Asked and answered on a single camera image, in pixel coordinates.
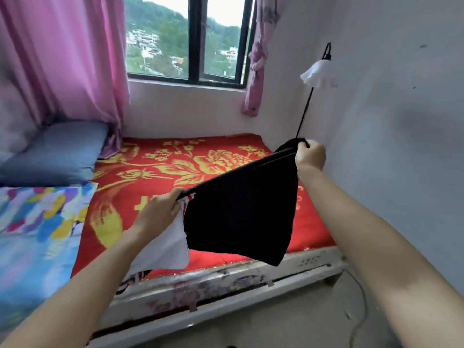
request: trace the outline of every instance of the green hillside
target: green hillside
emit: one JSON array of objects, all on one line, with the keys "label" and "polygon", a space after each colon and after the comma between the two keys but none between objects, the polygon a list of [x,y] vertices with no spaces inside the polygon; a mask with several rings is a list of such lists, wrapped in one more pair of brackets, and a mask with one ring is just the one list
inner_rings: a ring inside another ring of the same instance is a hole
[{"label": "green hillside", "polygon": [[[159,36],[159,48],[162,55],[143,61],[141,50],[129,47],[127,68],[129,72],[150,74],[149,70],[161,72],[167,76],[187,77],[189,62],[189,22],[180,13],[167,7],[142,0],[124,0],[126,31],[141,29],[148,34]],[[208,18],[205,44],[205,72],[233,77],[236,62],[229,63],[220,50],[238,47],[240,28],[224,26]],[[183,72],[178,73],[171,64],[169,56],[184,58]]]}]

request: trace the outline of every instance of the pink curtain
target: pink curtain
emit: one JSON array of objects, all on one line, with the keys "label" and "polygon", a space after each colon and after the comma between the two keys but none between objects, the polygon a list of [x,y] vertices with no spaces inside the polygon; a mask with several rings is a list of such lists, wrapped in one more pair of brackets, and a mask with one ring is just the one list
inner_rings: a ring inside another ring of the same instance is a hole
[{"label": "pink curtain", "polygon": [[0,43],[38,125],[56,114],[112,127],[117,151],[129,103],[124,0],[0,0]]},{"label": "pink curtain", "polygon": [[264,88],[264,66],[268,51],[267,44],[274,33],[279,18],[288,0],[256,0],[256,33],[250,57],[250,74],[242,113],[258,116]]}]

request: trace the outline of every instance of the red bedspread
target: red bedspread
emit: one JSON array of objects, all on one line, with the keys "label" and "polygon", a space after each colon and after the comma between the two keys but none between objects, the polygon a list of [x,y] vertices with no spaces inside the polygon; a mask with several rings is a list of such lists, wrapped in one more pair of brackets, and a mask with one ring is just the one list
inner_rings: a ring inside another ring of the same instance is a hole
[{"label": "red bedspread", "polygon": [[[261,137],[254,134],[177,140],[125,139],[120,153],[96,164],[94,181],[98,189],[89,206],[72,275],[118,240],[154,195],[177,186],[189,188],[270,153]],[[287,252],[333,245],[332,237],[300,186]],[[186,269],[155,270],[148,277],[244,260],[248,258],[191,250]]]}]

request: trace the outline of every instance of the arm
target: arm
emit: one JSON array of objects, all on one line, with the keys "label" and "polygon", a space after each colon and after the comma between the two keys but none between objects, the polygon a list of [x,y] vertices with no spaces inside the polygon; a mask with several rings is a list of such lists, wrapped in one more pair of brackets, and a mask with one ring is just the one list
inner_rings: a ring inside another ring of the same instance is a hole
[{"label": "arm", "polygon": [[175,188],[152,199],[117,243],[35,310],[0,347],[84,347],[134,258],[174,220],[182,191]]},{"label": "arm", "polygon": [[323,145],[298,146],[298,176],[405,347],[464,347],[464,298],[388,222],[322,173]]}]

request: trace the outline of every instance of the hand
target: hand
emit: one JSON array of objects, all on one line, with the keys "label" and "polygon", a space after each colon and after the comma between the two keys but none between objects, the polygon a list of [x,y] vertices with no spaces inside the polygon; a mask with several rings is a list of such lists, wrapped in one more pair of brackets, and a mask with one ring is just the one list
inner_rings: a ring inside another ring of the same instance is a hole
[{"label": "hand", "polygon": [[130,230],[124,233],[132,233],[144,245],[150,243],[174,221],[181,209],[176,199],[183,191],[183,188],[174,188],[170,193],[151,199],[139,212]]},{"label": "hand", "polygon": [[308,140],[308,143],[309,148],[304,142],[298,144],[298,152],[295,156],[297,169],[300,171],[307,167],[313,167],[322,171],[326,160],[325,146],[315,140]]}]

